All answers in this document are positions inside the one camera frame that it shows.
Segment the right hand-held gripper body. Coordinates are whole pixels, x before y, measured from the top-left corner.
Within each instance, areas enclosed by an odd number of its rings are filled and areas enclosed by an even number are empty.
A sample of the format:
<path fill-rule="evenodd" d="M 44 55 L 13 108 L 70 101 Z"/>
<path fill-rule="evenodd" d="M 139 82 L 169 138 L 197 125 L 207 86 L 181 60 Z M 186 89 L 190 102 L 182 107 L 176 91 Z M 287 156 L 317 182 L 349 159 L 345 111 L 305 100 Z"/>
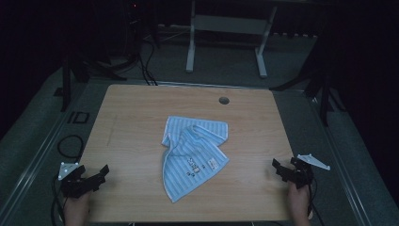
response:
<path fill-rule="evenodd" d="M 305 185 L 310 185 L 312 183 L 314 174 L 312 171 L 313 167 L 320 168 L 322 170 L 330 170 L 330 166 L 326 165 L 316 157 L 314 157 L 311 153 L 309 154 L 299 154 L 296 158 L 302 160 L 304 162 L 303 170 L 294 169 L 295 178 L 294 183 L 297 188 L 301 188 Z"/>

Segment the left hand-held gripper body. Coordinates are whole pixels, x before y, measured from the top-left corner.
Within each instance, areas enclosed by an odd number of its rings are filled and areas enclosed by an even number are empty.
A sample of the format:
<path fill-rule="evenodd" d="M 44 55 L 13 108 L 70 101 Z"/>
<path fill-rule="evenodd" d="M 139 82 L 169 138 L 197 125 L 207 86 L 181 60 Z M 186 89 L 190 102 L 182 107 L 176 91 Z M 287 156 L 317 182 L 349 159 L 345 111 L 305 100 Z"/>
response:
<path fill-rule="evenodd" d="M 86 194 L 93 188 L 92 179 L 84 179 L 74 177 L 74 171 L 80 167 L 78 163 L 64 163 L 60 164 L 58 180 L 61 182 L 61 192 L 64 197 L 79 198 Z"/>

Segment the light blue striped towel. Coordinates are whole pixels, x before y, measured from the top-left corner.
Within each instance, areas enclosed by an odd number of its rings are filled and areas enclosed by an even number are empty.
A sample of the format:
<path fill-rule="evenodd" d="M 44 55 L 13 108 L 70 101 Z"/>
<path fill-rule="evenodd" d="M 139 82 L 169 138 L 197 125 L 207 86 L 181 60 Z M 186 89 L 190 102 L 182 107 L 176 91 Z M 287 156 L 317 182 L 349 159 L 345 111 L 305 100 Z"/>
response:
<path fill-rule="evenodd" d="M 217 175 L 230 161 L 220 150 L 229 138 L 224 121 L 169 116 L 162 144 L 164 189 L 172 202 Z"/>

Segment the person's left hand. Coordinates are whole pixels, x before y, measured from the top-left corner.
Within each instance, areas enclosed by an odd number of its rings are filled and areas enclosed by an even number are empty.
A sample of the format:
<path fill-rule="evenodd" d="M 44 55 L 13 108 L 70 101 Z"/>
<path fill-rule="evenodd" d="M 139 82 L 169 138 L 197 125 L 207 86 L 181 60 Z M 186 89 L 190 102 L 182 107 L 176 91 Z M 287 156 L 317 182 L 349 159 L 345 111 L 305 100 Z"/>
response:
<path fill-rule="evenodd" d="M 79 198 L 68 198 L 63 208 L 65 226 L 86 226 L 89 215 L 89 199 L 91 193 L 87 192 Z"/>

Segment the person's right hand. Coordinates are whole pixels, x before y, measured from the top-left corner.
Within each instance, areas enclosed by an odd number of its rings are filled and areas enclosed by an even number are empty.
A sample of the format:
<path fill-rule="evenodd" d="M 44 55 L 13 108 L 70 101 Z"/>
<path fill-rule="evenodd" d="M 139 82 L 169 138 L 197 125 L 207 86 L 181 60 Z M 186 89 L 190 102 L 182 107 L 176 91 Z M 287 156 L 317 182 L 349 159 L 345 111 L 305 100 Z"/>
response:
<path fill-rule="evenodd" d="M 308 186 L 297 188 L 292 182 L 288 182 L 288 207 L 295 226 L 311 226 L 308 217 L 310 205 L 310 191 Z"/>

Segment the black metal stand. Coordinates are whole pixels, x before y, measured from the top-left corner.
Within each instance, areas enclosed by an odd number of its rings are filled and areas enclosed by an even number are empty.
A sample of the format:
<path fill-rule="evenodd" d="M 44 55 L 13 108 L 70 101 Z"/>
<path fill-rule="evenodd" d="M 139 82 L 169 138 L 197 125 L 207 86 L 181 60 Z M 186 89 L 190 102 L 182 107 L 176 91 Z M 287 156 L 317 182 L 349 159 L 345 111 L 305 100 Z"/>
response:
<path fill-rule="evenodd" d="M 322 34 L 317 38 L 299 74 L 294 79 L 272 87 L 270 90 L 283 91 L 305 80 L 310 80 L 303 93 L 307 98 L 315 98 L 318 92 L 321 92 L 319 117 L 324 126 L 328 126 L 327 110 L 329 98 L 332 96 L 330 88 L 338 60 L 334 37 Z"/>
<path fill-rule="evenodd" d="M 97 61 L 80 52 L 71 55 L 66 55 L 62 60 L 62 107 L 61 111 L 65 112 L 72 99 L 71 90 L 71 73 L 79 82 L 86 83 L 89 80 L 89 75 L 84 72 L 85 64 L 88 64 L 93 69 L 97 70 L 100 75 L 111 78 L 113 80 L 125 81 L 124 77 L 116 75 L 110 69 L 102 66 Z"/>

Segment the dark equipment rack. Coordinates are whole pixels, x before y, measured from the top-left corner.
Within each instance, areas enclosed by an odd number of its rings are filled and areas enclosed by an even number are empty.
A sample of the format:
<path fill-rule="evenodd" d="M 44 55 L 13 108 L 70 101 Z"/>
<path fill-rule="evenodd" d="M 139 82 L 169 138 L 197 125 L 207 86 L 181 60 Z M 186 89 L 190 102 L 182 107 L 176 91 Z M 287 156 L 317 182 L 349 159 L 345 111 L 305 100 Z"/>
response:
<path fill-rule="evenodd" d="M 158 36 L 158 0 L 124 0 L 128 27 L 131 31 L 133 50 L 139 52 L 144 35 L 148 33 L 155 46 L 160 47 Z"/>

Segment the metal floor rail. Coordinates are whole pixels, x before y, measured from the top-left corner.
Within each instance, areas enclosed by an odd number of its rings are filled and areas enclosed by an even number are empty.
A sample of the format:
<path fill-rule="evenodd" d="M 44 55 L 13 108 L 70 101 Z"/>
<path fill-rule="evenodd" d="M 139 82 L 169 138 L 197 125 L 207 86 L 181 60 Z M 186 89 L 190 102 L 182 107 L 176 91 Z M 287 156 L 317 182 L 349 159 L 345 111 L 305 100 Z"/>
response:
<path fill-rule="evenodd" d="M 86 144 L 106 89 L 79 85 L 65 112 L 55 89 L 42 89 L 0 141 L 0 226 L 51 225 L 61 153 L 76 155 Z"/>
<path fill-rule="evenodd" d="M 336 140 L 329 126 L 325 126 L 320 117 L 321 102 L 316 97 L 308 97 L 308 103 L 311 106 L 312 113 L 318 120 L 319 126 L 327 139 L 327 145 L 330 148 L 335 171 L 337 172 L 343 191 L 351 206 L 354 217 L 359 226 L 371 226 L 371 221 L 364 209 L 363 203 L 359 197 L 359 193 L 355 188 L 350 177 L 349 171 L 343 162 Z"/>

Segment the white metal desk frame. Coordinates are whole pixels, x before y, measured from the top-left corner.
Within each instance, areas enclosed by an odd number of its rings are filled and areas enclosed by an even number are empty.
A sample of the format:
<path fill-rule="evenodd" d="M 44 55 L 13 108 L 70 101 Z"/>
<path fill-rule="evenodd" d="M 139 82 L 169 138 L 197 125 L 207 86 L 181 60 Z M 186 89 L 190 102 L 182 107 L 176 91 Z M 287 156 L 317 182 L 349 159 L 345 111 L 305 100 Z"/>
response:
<path fill-rule="evenodd" d="M 198 14 L 196 12 L 196 0 L 191 0 L 190 12 L 190 38 L 188 53 L 185 65 L 185 71 L 191 73 L 194 71 L 196 43 L 195 33 L 197 30 L 201 31 L 214 31 L 214 32 L 227 32 L 239 33 L 249 35 L 261 35 L 261 44 L 254 49 L 259 76 L 261 78 L 267 77 L 265 62 L 263 59 L 263 52 L 266 42 L 270 35 L 272 25 L 277 13 L 277 7 L 272 7 L 267 19 L 244 19 L 223 16 L 211 16 Z"/>

